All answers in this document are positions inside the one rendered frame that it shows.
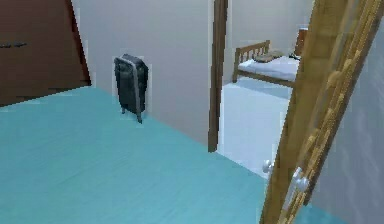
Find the dark brown room door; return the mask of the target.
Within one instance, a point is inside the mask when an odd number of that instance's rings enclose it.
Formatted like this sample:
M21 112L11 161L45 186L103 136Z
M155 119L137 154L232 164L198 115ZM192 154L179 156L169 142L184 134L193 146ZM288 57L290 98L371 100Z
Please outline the dark brown room door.
M74 88L91 78L71 0L0 0L0 107Z

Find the light wooden room door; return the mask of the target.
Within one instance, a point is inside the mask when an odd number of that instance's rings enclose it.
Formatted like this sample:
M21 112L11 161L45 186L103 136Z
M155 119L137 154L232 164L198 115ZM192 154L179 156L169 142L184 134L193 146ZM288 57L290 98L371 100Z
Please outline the light wooden room door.
M294 224L309 203L383 16L384 0L315 0L259 224Z

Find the wooden bed with white mattress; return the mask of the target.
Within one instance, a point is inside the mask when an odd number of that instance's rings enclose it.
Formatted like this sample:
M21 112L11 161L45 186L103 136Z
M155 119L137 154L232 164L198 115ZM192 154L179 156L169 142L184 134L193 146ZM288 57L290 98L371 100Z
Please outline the wooden bed with white mattress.
M293 88L300 64L295 54L283 55L269 63L258 63L254 58L270 52L270 41L238 47L235 50L232 82L240 76Z

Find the reddish brown nightstand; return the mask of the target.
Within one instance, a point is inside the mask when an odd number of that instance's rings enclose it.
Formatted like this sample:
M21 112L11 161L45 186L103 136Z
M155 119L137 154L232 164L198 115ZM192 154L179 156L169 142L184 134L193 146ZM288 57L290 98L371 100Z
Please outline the reddish brown nightstand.
M300 56L302 54L302 50L304 47L305 37L307 34L308 29L307 28L300 28L297 35L296 45L295 45L295 51L294 53L297 56Z

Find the olive pillow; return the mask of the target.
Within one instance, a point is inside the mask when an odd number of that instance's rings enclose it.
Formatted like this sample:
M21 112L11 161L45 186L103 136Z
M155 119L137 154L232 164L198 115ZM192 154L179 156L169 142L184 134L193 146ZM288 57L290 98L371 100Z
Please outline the olive pillow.
M281 51L270 51L266 54L256 56L254 58L254 61L256 61L258 63L269 63L270 61L277 59L277 58L280 58L283 55L284 55L284 53Z

